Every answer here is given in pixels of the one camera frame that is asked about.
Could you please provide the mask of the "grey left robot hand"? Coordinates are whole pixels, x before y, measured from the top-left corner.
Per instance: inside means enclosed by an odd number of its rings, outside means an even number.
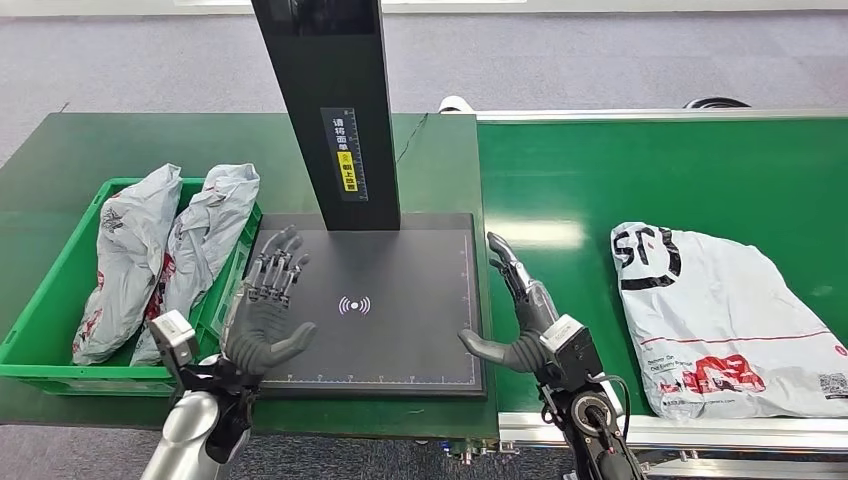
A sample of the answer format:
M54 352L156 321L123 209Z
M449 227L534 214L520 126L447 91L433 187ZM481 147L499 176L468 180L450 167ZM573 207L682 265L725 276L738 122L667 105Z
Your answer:
M287 330L293 287L309 256L297 256L303 243L296 227L274 233L252 261L225 324L222 353L246 375L264 378L274 368L303 353L317 333L306 321Z

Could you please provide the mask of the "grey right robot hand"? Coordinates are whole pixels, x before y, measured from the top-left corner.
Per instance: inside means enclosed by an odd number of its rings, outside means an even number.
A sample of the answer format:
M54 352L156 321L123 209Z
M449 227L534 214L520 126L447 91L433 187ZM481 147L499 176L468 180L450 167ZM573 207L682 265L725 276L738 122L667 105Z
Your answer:
M529 274L508 242L494 232L488 232L486 238L498 256L498 260L490 259L489 263L502 275L513 299L519 335L504 344L464 329L459 332L459 339L479 359L519 373L536 373L549 358L540 336L558 320L559 314L544 284Z

